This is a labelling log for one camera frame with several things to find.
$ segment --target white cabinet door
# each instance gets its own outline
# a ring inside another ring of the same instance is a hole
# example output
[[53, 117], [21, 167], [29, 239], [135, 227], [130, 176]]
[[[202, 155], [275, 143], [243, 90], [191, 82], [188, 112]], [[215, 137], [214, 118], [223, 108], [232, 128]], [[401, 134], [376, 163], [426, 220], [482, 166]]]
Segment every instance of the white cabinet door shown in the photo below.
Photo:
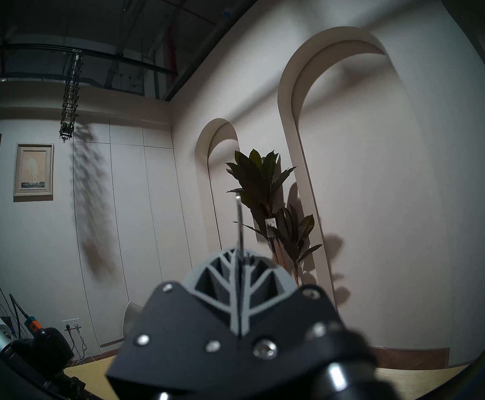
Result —
[[145, 147], [144, 151], [163, 281], [181, 281], [191, 270], [191, 260], [174, 152], [172, 149], [158, 147]]
[[103, 345], [123, 337], [128, 302], [109, 144], [74, 143], [74, 206], [86, 299], [96, 339]]
[[143, 146], [111, 144], [114, 201], [130, 301], [144, 306], [162, 282]]

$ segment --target painting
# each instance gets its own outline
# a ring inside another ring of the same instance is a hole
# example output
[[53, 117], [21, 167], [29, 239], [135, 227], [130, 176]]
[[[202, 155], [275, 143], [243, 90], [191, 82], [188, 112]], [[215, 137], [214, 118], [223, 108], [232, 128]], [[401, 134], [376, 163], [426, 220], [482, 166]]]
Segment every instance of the painting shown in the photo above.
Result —
[[14, 197], [52, 197], [54, 145], [18, 144]]

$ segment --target wall socket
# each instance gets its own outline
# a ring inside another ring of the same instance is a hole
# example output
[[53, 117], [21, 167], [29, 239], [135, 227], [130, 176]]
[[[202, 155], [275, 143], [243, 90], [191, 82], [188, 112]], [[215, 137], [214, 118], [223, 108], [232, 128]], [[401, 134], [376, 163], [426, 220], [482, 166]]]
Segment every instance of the wall socket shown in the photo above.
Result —
[[73, 331], [74, 328], [76, 327], [76, 324], [78, 325], [79, 328], [81, 328], [81, 323], [79, 322], [79, 318], [72, 318], [72, 319], [66, 319], [63, 321], [63, 331], [68, 332], [66, 329], [66, 326], [70, 326], [70, 331]]

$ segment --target plant tag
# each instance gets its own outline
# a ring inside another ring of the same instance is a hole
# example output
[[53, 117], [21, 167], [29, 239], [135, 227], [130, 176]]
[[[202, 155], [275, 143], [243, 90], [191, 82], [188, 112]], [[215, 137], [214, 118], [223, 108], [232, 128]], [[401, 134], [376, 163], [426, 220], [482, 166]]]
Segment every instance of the plant tag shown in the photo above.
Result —
[[274, 217], [270, 219], [265, 219], [265, 224], [266, 224], [266, 236], [269, 238], [272, 238], [274, 234], [272, 233], [272, 230], [269, 229], [269, 226], [273, 226], [274, 228], [277, 228], [278, 226], [276, 225], [276, 219]]

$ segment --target hanging light fixture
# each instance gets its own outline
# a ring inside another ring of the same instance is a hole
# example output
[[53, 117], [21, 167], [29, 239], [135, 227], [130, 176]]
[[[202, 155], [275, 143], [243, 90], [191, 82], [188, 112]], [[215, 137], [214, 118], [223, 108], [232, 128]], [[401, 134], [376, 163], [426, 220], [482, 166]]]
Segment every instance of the hanging light fixture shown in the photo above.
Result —
[[75, 118], [77, 117], [76, 109], [78, 108], [79, 83], [81, 79], [81, 53], [72, 53], [72, 59], [68, 68], [65, 82], [65, 94], [63, 95], [63, 110], [61, 112], [61, 128], [59, 135], [63, 143], [72, 137], [74, 132]]

